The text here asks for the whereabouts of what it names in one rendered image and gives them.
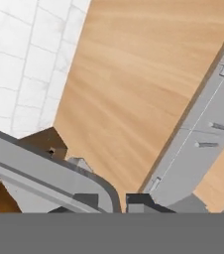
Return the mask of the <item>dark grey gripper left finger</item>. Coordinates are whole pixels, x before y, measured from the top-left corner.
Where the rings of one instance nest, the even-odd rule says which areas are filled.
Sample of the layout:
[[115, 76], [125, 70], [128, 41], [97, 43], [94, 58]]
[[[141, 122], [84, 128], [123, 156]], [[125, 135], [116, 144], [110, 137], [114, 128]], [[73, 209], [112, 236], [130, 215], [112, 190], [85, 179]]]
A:
[[[98, 208], [99, 196], [97, 193], [76, 193], [73, 196], [73, 199], [77, 201], [81, 201], [82, 203], [85, 203], [94, 209]], [[73, 210], [70, 210], [63, 206], [60, 206], [58, 208], [51, 210], [51, 213], [65, 213], [65, 212], [73, 213]]]

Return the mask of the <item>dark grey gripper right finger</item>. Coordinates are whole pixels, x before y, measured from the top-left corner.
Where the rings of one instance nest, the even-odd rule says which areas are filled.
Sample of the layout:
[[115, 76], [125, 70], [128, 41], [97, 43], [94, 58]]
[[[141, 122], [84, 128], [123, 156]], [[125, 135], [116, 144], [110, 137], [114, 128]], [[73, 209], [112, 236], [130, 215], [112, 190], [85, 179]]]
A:
[[148, 193], [127, 193], [127, 213], [173, 213], [173, 210], [153, 201]]

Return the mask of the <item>brown wooden side panel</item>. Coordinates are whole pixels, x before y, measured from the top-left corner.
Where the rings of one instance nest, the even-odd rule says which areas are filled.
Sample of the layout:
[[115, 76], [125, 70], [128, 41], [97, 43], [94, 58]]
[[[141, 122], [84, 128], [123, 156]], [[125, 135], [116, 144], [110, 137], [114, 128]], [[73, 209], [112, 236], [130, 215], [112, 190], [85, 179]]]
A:
[[67, 153], [67, 146], [55, 127], [21, 138], [19, 142], [47, 152], [52, 158], [64, 160]]

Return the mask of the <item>grey cupboard run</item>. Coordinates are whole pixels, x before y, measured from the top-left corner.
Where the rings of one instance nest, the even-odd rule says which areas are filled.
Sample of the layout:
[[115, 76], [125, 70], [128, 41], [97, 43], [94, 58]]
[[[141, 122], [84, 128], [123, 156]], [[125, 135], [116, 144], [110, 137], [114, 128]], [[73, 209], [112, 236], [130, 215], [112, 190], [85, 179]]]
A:
[[[223, 66], [224, 43], [142, 185], [142, 192], [162, 206], [191, 196], [224, 149], [224, 131], [208, 125], [224, 125]], [[195, 142], [216, 142], [219, 146], [197, 148]], [[156, 177], [162, 180], [149, 192]]]

